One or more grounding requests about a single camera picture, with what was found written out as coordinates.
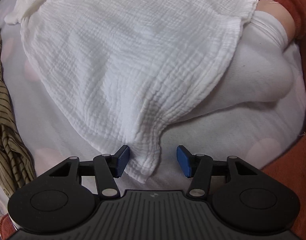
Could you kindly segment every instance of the muslin blanket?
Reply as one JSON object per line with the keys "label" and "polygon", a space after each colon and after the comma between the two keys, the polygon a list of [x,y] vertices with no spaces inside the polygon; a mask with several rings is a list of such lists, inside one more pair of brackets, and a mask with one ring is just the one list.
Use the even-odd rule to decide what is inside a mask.
{"label": "muslin blanket", "polygon": [[17,0],[24,51],[77,132],[101,153],[131,148],[145,182],[162,130],[229,66],[257,0]]}

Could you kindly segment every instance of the ribbed plastic surface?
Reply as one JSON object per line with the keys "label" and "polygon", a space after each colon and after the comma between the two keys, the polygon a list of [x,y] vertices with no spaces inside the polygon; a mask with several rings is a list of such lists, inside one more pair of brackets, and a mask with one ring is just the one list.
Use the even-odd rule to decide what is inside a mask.
{"label": "ribbed plastic surface", "polygon": [[118,200],[104,201],[94,216],[69,232],[38,236],[18,231],[10,240],[298,240],[291,232],[250,236],[226,227],[208,205],[181,191],[128,190]]}
{"label": "ribbed plastic surface", "polygon": [[124,169],[129,161],[130,158],[130,149],[128,146],[122,146],[119,151],[123,150],[123,153],[117,159],[117,167],[116,167],[116,178],[120,178],[124,172]]}

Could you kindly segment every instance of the bed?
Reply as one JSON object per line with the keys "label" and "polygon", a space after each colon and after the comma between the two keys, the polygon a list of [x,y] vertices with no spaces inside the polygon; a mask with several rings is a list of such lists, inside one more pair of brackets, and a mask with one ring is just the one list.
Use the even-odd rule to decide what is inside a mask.
{"label": "bed", "polygon": [[[99,153],[73,129],[31,68],[22,48],[20,25],[4,23],[15,1],[0,1],[3,75],[18,131],[40,175],[69,156],[75,155],[85,161],[88,160],[86,155]],[[161,160],[153,176],[141,184],[124,174],[117,180],[120,190],[186,190],[190,180],[183,176],[177,164],[178,145],[216,160],[236,155],[257,168],[288,150],[304,135],[306,93],[298,45],[292,43],[284,55],[294,75],[293,87],[285,98],[275,103],[243,103],[167,127],[160,138]],[[83,178],[82,184],[95,192],[93,178]],[[2,214],[7,213],[7,201],[0,188]]]}

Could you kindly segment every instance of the white sock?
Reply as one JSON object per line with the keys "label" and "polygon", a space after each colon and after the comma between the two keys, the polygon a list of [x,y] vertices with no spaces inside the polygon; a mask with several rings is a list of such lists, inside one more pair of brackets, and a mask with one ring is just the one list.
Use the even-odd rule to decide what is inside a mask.
{"label": "white sock", "polygon": [[292,70],[283,57],[287,44],[287,34],[281,23],[266,12],[255,11],[219,84],[179,121],[242,102],[283,98],[293,84]]}

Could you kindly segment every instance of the olive striped cloth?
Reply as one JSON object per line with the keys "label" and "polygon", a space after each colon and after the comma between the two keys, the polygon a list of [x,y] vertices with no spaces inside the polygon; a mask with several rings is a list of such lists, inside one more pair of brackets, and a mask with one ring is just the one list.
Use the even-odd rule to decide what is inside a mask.
{"label": "olive striped cloth", "polygon": [[[0,34],[0,55],[2,39]],[[35,178],[33,160],[15,125],[0,60],[0,186],[8,197]]]}

